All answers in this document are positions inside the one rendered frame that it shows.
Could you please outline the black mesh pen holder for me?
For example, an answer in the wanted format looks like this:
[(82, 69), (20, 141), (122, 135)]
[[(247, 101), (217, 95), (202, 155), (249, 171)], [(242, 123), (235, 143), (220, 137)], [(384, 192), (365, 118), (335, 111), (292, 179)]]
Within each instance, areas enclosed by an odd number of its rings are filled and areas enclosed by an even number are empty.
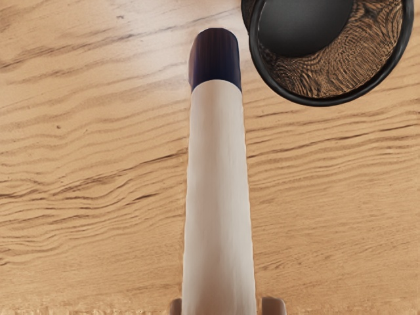
[(414, 0), (241, 0), (251, 59), (281, 97), (325, 107), (380, 84), (410, 40)]

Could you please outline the white pen with blue cap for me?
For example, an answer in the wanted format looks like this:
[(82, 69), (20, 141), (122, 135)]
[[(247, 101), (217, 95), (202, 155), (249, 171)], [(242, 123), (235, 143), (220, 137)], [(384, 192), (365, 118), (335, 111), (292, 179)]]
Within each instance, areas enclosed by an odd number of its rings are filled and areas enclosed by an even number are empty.
[(182, 315), (256, 315), (236, 36), (224, 28), (200, 32), (190, 51), (188, 79)]

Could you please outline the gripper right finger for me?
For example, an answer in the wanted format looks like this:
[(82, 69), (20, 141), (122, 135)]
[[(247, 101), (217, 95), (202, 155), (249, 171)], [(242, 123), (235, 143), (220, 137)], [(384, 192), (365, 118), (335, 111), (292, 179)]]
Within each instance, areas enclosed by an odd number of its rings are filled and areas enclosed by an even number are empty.
[(263, 297), (261, 300), (261, 315), (286, 315), (286, 306), (283, 299)]

